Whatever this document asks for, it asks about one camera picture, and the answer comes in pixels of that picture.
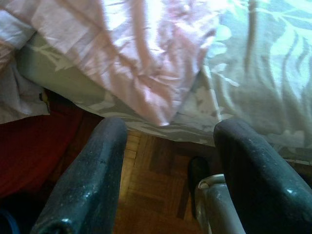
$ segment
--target mattress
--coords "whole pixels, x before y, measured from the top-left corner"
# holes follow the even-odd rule
[[[39,34],[17,54],[18,70],[86,111],[170,140],[214,145],[214,126],[240,118],[284,158],[311,165],[312,7],[301,2],[229,1],[201,72],[166,127],[142,119]]]

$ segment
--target foot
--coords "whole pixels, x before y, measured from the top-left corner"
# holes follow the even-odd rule
[[[210,172],[207,160],[203,157],[192,158],[188,167],[188,185],[191,193],[192,215],[194,218],[196,218],[195,188],[202,179],[208,176],[210,176]]]

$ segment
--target pink blanket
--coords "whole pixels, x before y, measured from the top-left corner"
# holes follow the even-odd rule
[[[226,0],[4,0],[90,79],[168,125],[186,98]]]

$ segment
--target bed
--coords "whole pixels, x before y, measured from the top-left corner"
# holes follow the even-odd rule
[[[288,161],[312,165],[312,3],[230,0],[184,104],[169,126],[140,117],[35,34],[16,56],[32,82],[130,129],[214,145],[223,119],[247,121]]]

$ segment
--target red fabric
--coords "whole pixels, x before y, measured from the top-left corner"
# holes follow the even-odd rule
[[[75,136],[82,110],[50,104],[50,116],[0,125],[0,197],[39,189]]]

